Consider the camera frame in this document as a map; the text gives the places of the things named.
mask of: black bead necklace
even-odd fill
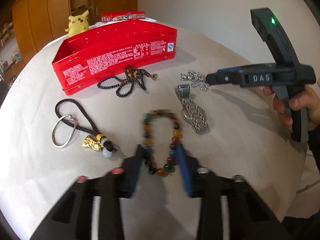
[[[163,166],[163,168],[155,168],[153,166],[152,162],[152,145],[153,141],[151,138],[151,126],[150,122],[154,120],[157,117],[169,117],[172,122],[173,122],[173,137],[172,137],[172,143],[170,144],[170,156],[167,159],[167,163]],[[170,110],[168,109],[157,109],[154,111],[151,111],[149,113],[144,114],[144,119],[143,119],[143,145],[145,149],[145,165],[149,167],[149,172],[151,174],[157,174],[162,177],[166,177],[169,173],[173,173],[175,171],[174,166],[176,165],[176,158],[177,158],[177,153],[176,153],[176,148],[177,144],[179,143],[179,136],[181,135],[180,133],[180,125],[178,119],[175,117],[173,113],[171,113]]]
[[[153,80],[156,80],[158,77],[157,74],[151,75],[150,73],[148,73],[146,70],[144,70],[142,68],[139,69],[139,68],[134,68],[132,66],[124,67],[124,73],[125,73],[125,76],[127,77],[126,79],[120,79],[117,76],[107,77],[98,83],[98,85],[97,85],[98,88],[111,89],[111,88],[118,87],[118,89],[116,90],[116,95],[118,97],[124,98],[132,93],[135,83],[137,83],[139,85],[139,87],[141,87],[143,90],[147,90],[147,88],[144,84],[144,81],[143,81],[143,76],[151,77]],[[111,78],[119,81],[119,83],[116,85],[108,86],[108,87],[104,87],[101,85],[103,82],[105,82],[106,80],[111,79]],[[120,94],[120,90],[128,83],[131,83],[131,87],[130,87],[129,91],[126,92],[125,94]]]

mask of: finger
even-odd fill
[[[273,98],[272,102],[273,109],[276,110],[278,113],[284,114],[285,106],[277,97]]]
[[[265,96],[272,96],[274,94],[274,92],[272,91],[271,87],[270,86],[265,86],[263,89],[262,89],[262,92]]]
[[[319,97],[316,92],[306,86],[306,90],[295,95],[289,100],[289,106],[292,110],[301,110],[307,108],[310,111],[316,111],[320,107]]]
[[[293,123],[291,116],[288,116],[287,114],[278,113],[278,118],[282,126],[289,130]]]

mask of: black bead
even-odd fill
[[[169,114],[168,114],[168,117],[170,117],[170,118],[175,118],[175,115],[174,115],[174,113],[169,113]]]
[[[151,159],[151,153],[144,153],[143,158],[147,161]]]
[[[147,167],[151,167],[152,166],[152,161],[151,160],[146,160],[144,162],[144,165],[146,165]]]
[[[171,150],[175,150],[176,148],[177,148],[177,144],[176,143],[170,144],[170,149]]]
[[[156,114],[157,114],[157,116],[162,116],[163,115],[163,111],[161,109],[157,109],[156,110]]]
[[[157,169],[156,169],[156,168],[154,168],[154,167],[149,167],[149,173],[151,173],[151,174],[156,174],[156,172],[157,172]]]

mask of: yellow plush toy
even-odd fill
[[[69,37],[89,30],[88,15],[89,11],[87,10],[81,15],[69,16],[69,28],[66,29]]]

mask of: green bead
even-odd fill
[[[151,118],[151,115],[150,114],[144,114],[144,118],[145,120],[150,120]]]
[[[166,163],[163,168],[165,171],[170,171],[173,168],[173,165],[171,163]]]

